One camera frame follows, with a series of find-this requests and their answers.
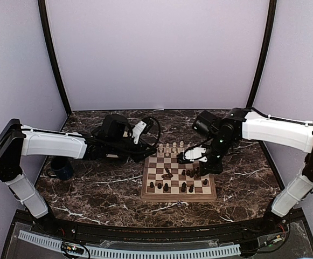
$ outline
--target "white wall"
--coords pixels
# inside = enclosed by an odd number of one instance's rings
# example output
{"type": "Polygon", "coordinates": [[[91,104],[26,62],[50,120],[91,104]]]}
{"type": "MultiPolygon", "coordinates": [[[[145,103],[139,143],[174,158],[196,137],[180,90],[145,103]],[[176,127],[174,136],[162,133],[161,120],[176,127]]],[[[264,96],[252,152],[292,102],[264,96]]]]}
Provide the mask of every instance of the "white wall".
{"type": "Polygon", "coordinates": [[[264,0],[48,0],[73,110],[244,106],[264,0]]]}
{"type": "MultiPolygon", "coordinates": [[[[278,1],[270,49],[255,106],[286,118],[313,120],[313,1],[278,1]]],[[[284,183],[304,154],[268,145],[284,183]]],[[[301,203],[313,232],[313,194],[301,203]]]]}
{"type": "MultiPolygon", "coordinates": [[[[11,118],[59,130],[66,118],[46,51],[38,3],[0,1],[0,132],[11,118]]],[[[23,159],[35,181],[43,157],[23,159]]],[[[0,182],[0,256],[18,202],[0,182]]]]}

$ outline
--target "black marble tabletop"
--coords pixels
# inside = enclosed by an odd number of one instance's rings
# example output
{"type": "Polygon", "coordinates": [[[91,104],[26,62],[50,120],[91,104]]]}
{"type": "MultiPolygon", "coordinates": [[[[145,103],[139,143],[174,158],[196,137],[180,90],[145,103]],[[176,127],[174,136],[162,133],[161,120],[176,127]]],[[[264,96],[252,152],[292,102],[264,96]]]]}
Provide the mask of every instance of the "black marble tabletop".
{"type": "MultiPolygon", "coordinates": [[[[65,132],[90,132],[107,114],[118,113],[132,125],[149,115],[162,125],[160,143],[197,144],[203,140],[191,129],[201,111],[80,111],[65,123],[65,132]]],[[[211,111],[223,117],[228,111],[211,111]]],[[[143,139],[155,141],[152,129],[143,139]]],[[[51,158],[36,183],[57,218],[120,227],[190,227],[261,217],[279,192],[276,178],[258,142],[243,140],[224,158],[224,171],[215,175],[214,202],[150,203],[141,201],[144,162],[71,160],[75,174],[68,181],[48,178],[51,158]]]]}

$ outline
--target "chessboard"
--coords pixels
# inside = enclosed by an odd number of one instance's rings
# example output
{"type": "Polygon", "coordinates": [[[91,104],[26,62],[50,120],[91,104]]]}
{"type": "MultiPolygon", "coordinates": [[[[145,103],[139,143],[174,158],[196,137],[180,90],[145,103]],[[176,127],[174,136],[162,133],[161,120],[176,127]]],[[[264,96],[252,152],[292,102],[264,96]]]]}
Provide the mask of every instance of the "chessboard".
{"type": "Polygon", "coordinates": [[[194,173],[199,171],[199,161],[177,163],[177,155],[189,146],[183,142],[173,143],[171,147],[160,144],[157,153],[146,158],[141,191],[143,201],[211,202],[216,199],[214,176],[194,173]]]}

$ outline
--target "wooden chessboard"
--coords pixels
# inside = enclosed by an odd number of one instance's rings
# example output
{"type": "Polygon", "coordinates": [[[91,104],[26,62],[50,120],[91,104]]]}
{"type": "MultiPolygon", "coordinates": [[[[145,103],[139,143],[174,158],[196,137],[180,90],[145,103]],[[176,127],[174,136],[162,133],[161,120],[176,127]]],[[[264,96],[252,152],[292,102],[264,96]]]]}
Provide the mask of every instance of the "wooden chessboard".
{"type": "Polygon", "coordinates": [[[213,175],[206,175],[191,178],[187,175],[182,175],[185,169],[193,170],[199,167],[199,162],[188,164],[178,164],[177,154],[183,152],[186,147],[179,147],[175,144],[167,147],[159,147],[158,152],[145,160],[143,170],[143,182],[141,199],[150,202],[210,202],[216,199],[216,189],[213,175]],[[165,168],[168,168],[173,174],[172,178],[162,177],[167,174],[165,168]],[[182,184],[186,182],[186,191],[181,192],[182,184]],[[158,189],[157,185],[161,183],[162,188],[158,189]],[[169,189],[166,192],[164,185],[168,184],[169,189]],[[189,192],[191,185],[194,185],[192,193],[189,192]]]}

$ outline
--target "white ventilation grille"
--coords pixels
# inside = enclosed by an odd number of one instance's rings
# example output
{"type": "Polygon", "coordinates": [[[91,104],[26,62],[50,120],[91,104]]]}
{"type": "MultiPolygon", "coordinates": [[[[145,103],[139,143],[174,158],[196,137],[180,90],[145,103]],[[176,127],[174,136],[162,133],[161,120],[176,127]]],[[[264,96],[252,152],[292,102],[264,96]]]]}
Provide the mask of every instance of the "white ventilation grille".
{"type": "MultiPolygon", "coordinates": [[[[61,239],[43,237],[20,230],[19,239],[61,253],[61,239]]],[[[91,258],[104,259],[212,259],[240,255],[240,245],[185,251],[127,251],[86,246],[91,258]]],[[[87,258],[87,252],[81,257],[87,258]]]]}

